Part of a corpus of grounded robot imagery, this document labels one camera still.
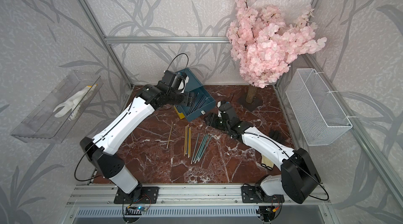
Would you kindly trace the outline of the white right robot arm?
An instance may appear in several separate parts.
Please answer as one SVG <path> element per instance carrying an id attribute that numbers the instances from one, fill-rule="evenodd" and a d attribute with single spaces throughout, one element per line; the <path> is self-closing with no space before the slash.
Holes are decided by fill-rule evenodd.
<path id="1" fill-rule="evenodd" d="M 229 102 L 221 101 L 218 105 L 219 113 L 207 114 L 205 123 L 255 149 L 281 171 L 280 175 L 269 175 L 255 185 L 259 200 L 266 202 L 273 196 L 287 195 L 295 203 L 302 204 L 321 184 L 309 153 L 303 148 L 286 147 L 249 122 L 240 120 Z"/>

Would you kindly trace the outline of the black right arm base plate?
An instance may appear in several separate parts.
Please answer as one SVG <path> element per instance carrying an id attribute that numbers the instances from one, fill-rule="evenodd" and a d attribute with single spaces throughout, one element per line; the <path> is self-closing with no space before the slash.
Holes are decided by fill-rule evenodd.
<path id="1" fill-rule="evenodd" d="M 283 195 L 268 196 L 258 185 L 243 184 L 241 186 L 241 196 L 243 203 L 284 203 Z"/>

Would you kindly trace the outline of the brown pencil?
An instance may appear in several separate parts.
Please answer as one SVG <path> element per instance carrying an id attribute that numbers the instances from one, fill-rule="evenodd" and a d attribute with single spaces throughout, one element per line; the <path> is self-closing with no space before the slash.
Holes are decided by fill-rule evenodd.
<path id="1" fill-rule="evenodd" d="M 172 131 L 173 131 L 173 126 L 174 126 L 174 122 L 171 123 L 171 128 L 170 128 L 170 133 L 169 133 L 169 137 L 168 137 L 168 140 L 167 140 L 166 149 L 169 148 L 169 144 L 170 144 L 171 136 L 172 136 Z"/>

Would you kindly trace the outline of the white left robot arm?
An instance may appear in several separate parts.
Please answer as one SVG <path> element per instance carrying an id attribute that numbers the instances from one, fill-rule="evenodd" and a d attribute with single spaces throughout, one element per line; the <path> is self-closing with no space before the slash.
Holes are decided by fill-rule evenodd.
<path id="1" fill-rule="evenodd" d="M 173 88 L 164 91 L 157 86 L 144 86 L 109 126 L 93 138 L 84 137 L 80 141 L 84 156 L 102 172 L 103 177 L 112 181 L 124 193 L 141 190 L 140 183 L 127 169 L 124 160 L 116 154 L 117 151 L 135 128 L 158 108 L 166 104 L 192 106 L 195 98 L 194 92 Z"/>

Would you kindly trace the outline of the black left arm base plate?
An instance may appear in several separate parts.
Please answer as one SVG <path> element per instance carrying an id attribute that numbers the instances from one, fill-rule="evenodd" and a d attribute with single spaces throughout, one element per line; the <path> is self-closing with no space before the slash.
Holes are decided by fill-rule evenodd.
<path id="1" fill-rule="evenodd" d="M 156 204 L 159 187 L 138 185 L 133 192 L 127 194 L 118 188 L 114 204 Z"/>

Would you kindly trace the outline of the teal pull-out drawer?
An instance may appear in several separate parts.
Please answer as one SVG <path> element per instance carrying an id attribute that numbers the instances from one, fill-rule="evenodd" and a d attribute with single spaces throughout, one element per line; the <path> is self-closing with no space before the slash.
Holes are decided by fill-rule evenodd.
<path id="1" fill-rule="evenodd" d="M 185 119 L 188 122 L 191 122 L 198 117 L 209 113 L 216 106 L 215 99 L 210 95 L 210 93 L 204 86 L 196 88 L 192 90 L 192 92 L 196 94 L 196 100 L 192 107 L 180 105 L 174 106 L 179 114 L 184 115 Z"/>

